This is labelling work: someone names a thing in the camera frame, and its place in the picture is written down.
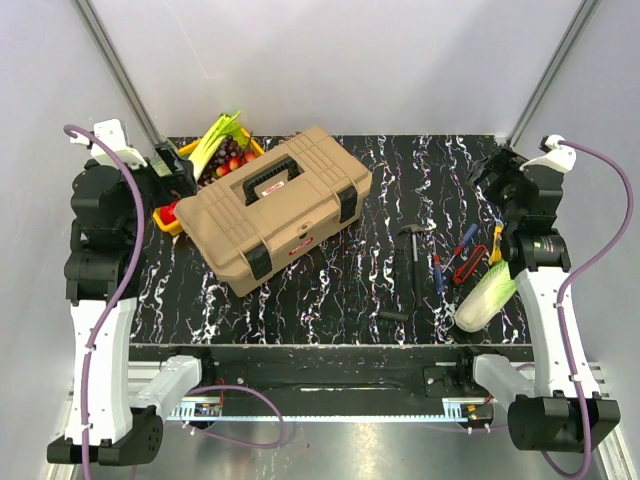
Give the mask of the tan plastic tool box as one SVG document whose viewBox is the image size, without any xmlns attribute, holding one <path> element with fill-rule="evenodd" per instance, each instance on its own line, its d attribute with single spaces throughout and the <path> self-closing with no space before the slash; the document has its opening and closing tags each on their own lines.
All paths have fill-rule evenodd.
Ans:
<svg viewBox="0 0 640 480">
<path fill-rule="evenodd" d="M 359 219 L 372 173 L 319 126 L 177 203 L 216 278 L 244 297 Z"/>
</svg>

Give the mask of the black handled claw hammer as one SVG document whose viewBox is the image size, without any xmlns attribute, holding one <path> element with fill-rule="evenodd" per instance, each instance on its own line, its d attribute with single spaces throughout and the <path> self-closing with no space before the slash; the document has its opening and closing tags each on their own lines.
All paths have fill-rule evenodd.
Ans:
<svg viewBox="0 0 640 480">
<path fill-rule="evenodd" d="M 422 292 L 422 275 L 418 255 L 418 237 L 430 233 L 436 229 L 436 225 L 408 224 L 403 226 L 399 236 L 407 236 L 411 248 L 411 280 L 412 292 L 414 295 L 414 308 L 420 310 L 424 307 L 424 296 Z"/>
</svg>

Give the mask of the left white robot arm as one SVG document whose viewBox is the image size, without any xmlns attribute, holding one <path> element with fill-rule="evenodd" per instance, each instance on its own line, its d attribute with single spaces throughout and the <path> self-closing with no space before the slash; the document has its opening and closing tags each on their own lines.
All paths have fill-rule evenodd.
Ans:
<svg viewBox="0 0 640 480">
<path fill-rule="evenodd" d="M 75 334 L 72 407 L 63 434 L 47 447 L 52 464 L 88 468 L 151 463 L 171 412 L 191 391 L 213 390 L 217 372 L 188 350 L 171 356 L 130 394 L 129 342 L 144 265 L 144 233 L 154 211 L 196 192 L 193 166 L 169 142 L 152 159 L 130 146 L 118 119 L 87 131 L 66 125 L 90 159 L 72 182 L 66 298 Z"/>
</svg>

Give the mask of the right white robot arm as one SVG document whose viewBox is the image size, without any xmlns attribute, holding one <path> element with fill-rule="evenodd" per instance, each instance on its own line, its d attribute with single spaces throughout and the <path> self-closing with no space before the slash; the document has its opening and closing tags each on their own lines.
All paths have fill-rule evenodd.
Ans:
<svg viewBox="0 0 640 480">
<path fill-rule="evenodd" d="M 517 449 L 590 455 L 618 425 L 620 410 L 602 396 L 589 368 L 570 288 L 576 273 L 554 227 L 577 155 L 560 135 L 544 137 L 540 148 L 542 155 L 527 159 L 499 146 L 468 176 L 503 217 L 501 252 L 525 308 L 534 377 L 504 356 L 482 354 L 459 366 L 454 379 L 462 393 L 485 389 L 506 409 Z"/>
</svg>

